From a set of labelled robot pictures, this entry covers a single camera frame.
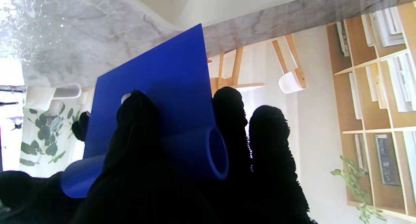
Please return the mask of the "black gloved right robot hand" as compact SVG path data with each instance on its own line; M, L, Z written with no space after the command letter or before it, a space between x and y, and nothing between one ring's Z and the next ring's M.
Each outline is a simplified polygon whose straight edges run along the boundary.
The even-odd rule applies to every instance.
M71 198L61 188L59 171L49 178L23 171L0 174L2 224L69 224L82 198Z

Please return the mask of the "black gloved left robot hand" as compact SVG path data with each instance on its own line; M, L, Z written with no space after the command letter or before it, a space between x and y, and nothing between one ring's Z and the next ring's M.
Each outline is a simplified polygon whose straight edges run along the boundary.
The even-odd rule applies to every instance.
M247 121L241 93L212 98L229 157L225 180L194 182L169 163L160 116L133 91L119 108L103 171L71 224L315 224L289 149L281 109L262 105Z

